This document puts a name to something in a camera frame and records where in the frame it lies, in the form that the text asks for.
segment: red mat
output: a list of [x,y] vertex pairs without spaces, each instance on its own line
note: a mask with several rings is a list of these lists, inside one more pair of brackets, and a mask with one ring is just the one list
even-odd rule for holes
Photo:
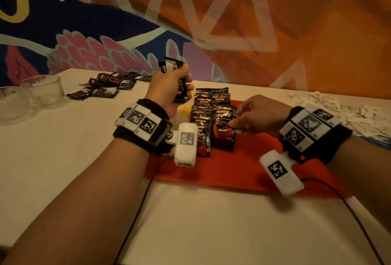
[[[232,104],[239,105],[240,102],[232,101]],[[169,160],[160,167],[155,179],[280,193],[259,163],[259,157],[272,149],[282,153],[282,146],[278,139],[270,135],[237,135],[233,153],[212,148],[211,157],[197,157],[197,162],[193,168],[178,167],[173,160]],[[163,155],[152,154],[145,170],[145,176],[150,179],[156,166],[166,158]],[[300,179],[314,178],[322,180],[335,188],[342,196],[349,196],[348,191],[342,187],[339,180],[319,160],[313,159],[302,165],[295,164],[292,169]],[[332,190],[322,183],[309,181],[305,182],[304,185],[305,188],[296,195],[337,197]]]

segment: table surface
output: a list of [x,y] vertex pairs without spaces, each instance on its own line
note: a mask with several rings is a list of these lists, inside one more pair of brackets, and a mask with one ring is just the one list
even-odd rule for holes
[[[79,90],[78,84],[97,74],[66,70],[60,74],[65,93]],[[194,85],[228,86],[235,100],[262,94],[287,104],[292,92],[202,81]],[[12,246],[49,202],[93,162],[111,141],[115,119],[128,104],[144,97],[147,88],[147,83],[138,82],[115,99],[68,100],[22,123],[0,126],[0,245]],[[344,104],[378,106],[391,115],[391,100],[338,98]],[[384,263],[390,264],[390,234],[357,199],[348,202]],[[378,263],[340,200],[284,198],[159,181],[152,184],[124,251],[122,263],[131,265]]]

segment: red coffee cup graphic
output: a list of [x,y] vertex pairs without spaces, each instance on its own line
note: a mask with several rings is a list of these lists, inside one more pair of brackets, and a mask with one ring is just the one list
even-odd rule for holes
[[198,156],[205,156],[208,152],[208,149],[206,148],[206,144],[202,139],[197,140],[197,155]]
[[233,138],[233,131],[227,122],[216,122],[213,125],[213,133],[217,138]]

